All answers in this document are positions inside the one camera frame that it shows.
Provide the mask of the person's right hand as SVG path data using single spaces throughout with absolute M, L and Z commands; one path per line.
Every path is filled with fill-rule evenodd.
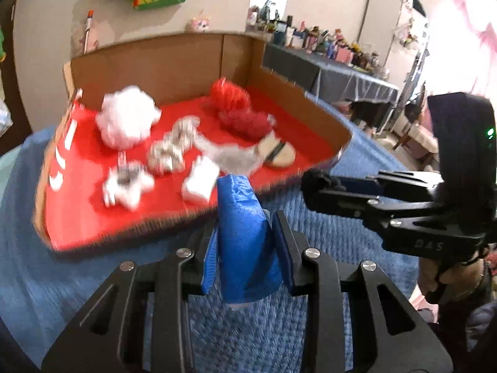
M 457 264 L 443 273 L 440 271 L 439 261 L 419 259 L 418 286 L 425 298 L 428 299 L 428 294 L 434 293 L 440 285 L 446 286 L 440 300 L 431 304 L 443 305 L 470 296 L 484 279 L 485 262 L 478 259 L 470 265 Z

